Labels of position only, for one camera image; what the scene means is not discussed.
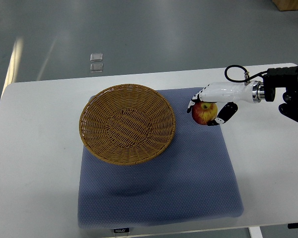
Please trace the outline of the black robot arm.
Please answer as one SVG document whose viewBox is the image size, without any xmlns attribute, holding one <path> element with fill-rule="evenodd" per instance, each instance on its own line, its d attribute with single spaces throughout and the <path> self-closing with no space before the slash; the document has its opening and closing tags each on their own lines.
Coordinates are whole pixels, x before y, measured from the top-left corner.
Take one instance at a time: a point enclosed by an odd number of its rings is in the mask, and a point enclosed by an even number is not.
<svg viewBox="0 0 298 238">
<path fill-rule="evenodd" d="M 262 78 L 265 100 L 274 101 L 276 89 L 285 88 L 279 112 L 298 122 L 298 66 L 270 68 Z"/>
</svg>

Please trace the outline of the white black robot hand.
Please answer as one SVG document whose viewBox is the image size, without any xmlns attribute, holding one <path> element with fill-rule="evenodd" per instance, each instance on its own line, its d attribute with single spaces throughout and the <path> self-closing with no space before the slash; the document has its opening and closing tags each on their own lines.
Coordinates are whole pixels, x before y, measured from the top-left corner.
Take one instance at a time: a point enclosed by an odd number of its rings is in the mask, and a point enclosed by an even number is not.
<svg viewBox="0 0 298 238">
<path fill-rule="evenodd" d="M 244 83 L 211 83 L 196 93 L 189 102 L 187 113 L 191 113 L 198 102 L 216 103 L 218 114 L 208 126 L 226 123 L 238 110 L 238 101 L 259 103 L 264 100 L 263 84 L 259 81 Z"/>
</svg>

